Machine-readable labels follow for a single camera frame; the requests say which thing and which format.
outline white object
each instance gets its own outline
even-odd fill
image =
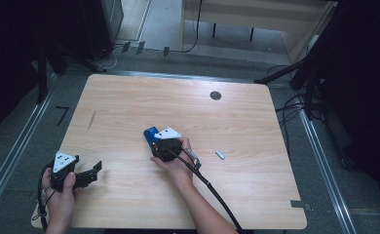
[[[216,154],[221,158],[221,160],[224,160],[226,158],[226,156],[218,149],[216,150]]]
[[[75,156],[57,152],[56,159],[54,161],[54,173],[61,171],[63,168],[74,162],[77,158]]]
[[[158,139],[180,138],[181,134],[178,133],[176,130],[167,127],[166,129],[159,131],[157,134],[155,134],[154,137]]]

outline blue object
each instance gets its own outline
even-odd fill
[[[150,148],[153,148],[153,145],[159,141],[158,138],[154,137],[154,135],[158,132],[159,131],[156,129],[156,127],[151,127],[144,131],[145,139],[147,140],[148,146],[150,146]]]

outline black circular hole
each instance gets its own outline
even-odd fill
[[[211,99],[219,100],[221,99],[221,94],[218,91],[213,91],[210,93]]]

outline person's left hand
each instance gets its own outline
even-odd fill
[[[72,189],[75,184],[75,174],[69,173],[63,183],[62,192],[55,192],[51,188],[52,168],[45,170],[42,178],[42,187],[46,189],[46,199],[50,200],[48,206],[48,228],[47,233],[65,233],[68,231],[75,207],[75,194]]]

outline wire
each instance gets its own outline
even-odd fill
[[[113,58],[114,58],[114,64],[112,66],[103,66],[103,65],[100,65],[98,64],[97,62],[94,61],[94,64],[101,67],[102,69],[111,69],[111,68],[114,68],[116,65],[117,65],[117,57],[115,56],[115,52],[117,50],[119,50],[120,48],[123,48],[123,46],[120,46],[120,47],[117,47],[117,48],[114,48],[113,52],[112,52],[112,55],[113,55]]]
[[[195,17],[194,15],[195,15],[195,11],[194,11],[194,6],[195,6],[196,4],[195,4],[195,0],[191,0],[191,9],[192,9],[192,11],[191,11],[191,14],[192,14],[192,19]],[[196,28],[195,28],[195,26],[194,26],[194,21],[193,20],[191,20],[191,24],[192,24],[192,28],[193,28],[193,31],[194,32],[196,32]]]
[[[284,107],[282,107],[282,108],[276,108],[275,109],[276,112],[282,111],[282,120],[279,121],[279,125],[284,128],[286,151],[287,151],[287,157],[289,158],[289,160],[290,160],[290,142],[289,142],[289,133],[287,131],[287,124],[286,124],[286,122],[289,121],[289,120],[291,120],[291,119],[293,119],[293,118],[295,118],[300,113],[300,111],[305,108],[305,102],[297,102],[297,103],[294,103],[294,104],[289,104],[289,103],[293,99],[299,98],[299,97],[302,97],[302,96],[306,96],[306,95],[296,95],[296,96],[293,96],[293,97],[289,98],[285,102]],[[312,110],[321,110],[320,105],[321,105],[320,103],[311,103],[311,115],[312,115],[312,117],[314,117],[317,120],[324,121],[323,114],[321,114],[321,117],[317,117],[312,112]],[[290,109],[293,109],[293,111],[290,112],[290,113],[288,113],[288,114],[286,114],[286,111],[290,110]]]
[[[270,72],[272,69],[276,68],[276,67],[288,67],[288,65],[274,65],[274,66],[270,67],[270,68],[266,71],[266,74],[267,74],[268,77],[270,76],[270,75],[269,75],[269,72]],[[293,71],[289,72],[290,79],[292,79],[292,74],[291,74],[292,72],[293,72]]]
[[[47,201],[45,202],[45,207],[47,206],[48,202],[50,201],[51,197],[56,193],[57,191],[54,189],[54,192],[48,197]]]
[[[45,211],[45,206],[47,205],[47,203],[45,205],[42,204],[42,200],[43,200],[42,199],[42,178],[44,177],[45,171],[48,168],[51,168],[53,165],[54,165],[54,160],[51,161],[50,163],[48,163],[47,165],[45,165],[41,171],[41,174],[39,175],[39,178],[38,178],[38,214],[32,218],[32,220],[36,220],[38,217],[41,216],[41,224],[42,224],[45,231],[47,230],[47,227],[48,227],[47,219],[46,219],[47,212]]]
[[[233,213],[230,211],[229,207],[226,205],[226,203],[223,201],[223,199],[220,197],[220,195],[217,193],[217,191],[214,189],[214,187],[211,185],[211,183],[200,173],[199,170],[196,170],[194,167],[192,167],[189,163],[187,163],[183,158],[181,158],[178,154],[172,152],[171,150],[163,147],[166,149],[170,154],[174,155],[176,158],[178,158],[181,162],[183,162],[186,167],[193,172],[194,175],[196,175],[210,190],[210,192],[214,195],[214,197],[220,202],[221,206],[223,206],[224,210],[226,210],[227,214],[232,219],[233,223],[235,223],[236,228],[238,229],[239,233],[243,233],[243,228],[239,224],[239,222],[236,220]]]
[[[171,53],[182,53],[182,54],[189,53],[196,47],[196,44],[199,41],[199,23],[200,23],[200,13],[202,12],[202,3],[203,3],[203,0],[200,0],[199,13],[197,15],[197,24],[196,24],[196,40],[194,41],[193,46],[187,51],[171,51]]]
[[[189,52],[191,52],[191,51],[196,47],[197,42],[199,41],[199,24],[200,24],[200,14],[201,14],[201,12],[202,12],[202,3],[203,3],[203,0],[200,0],[199,13],[198,13],[198,15],[197,15],[196,40],[195,40],[193,46],[192,46],[189,50],[187,50],[187,51],[169,51],[169,53],[185,54],[185,53],[189,53]],[[143,48],[142,50],[143,50],[143,51],[155,51],[155,52],[163,52],[163,51],[164,51],[164,50],[159,50],[159,49],[149,49],[149,48]],[[113,68],[113,67],[115,66],[115,64],[114,64],[113,66],[109,67],[109,68],[107,68],[107,67],[102,67],[102,66],[99,65],[99,64],[96,64],[96,65],[100,66],[100,67],[103,68],[103,69],[111,69],[111,68]]]

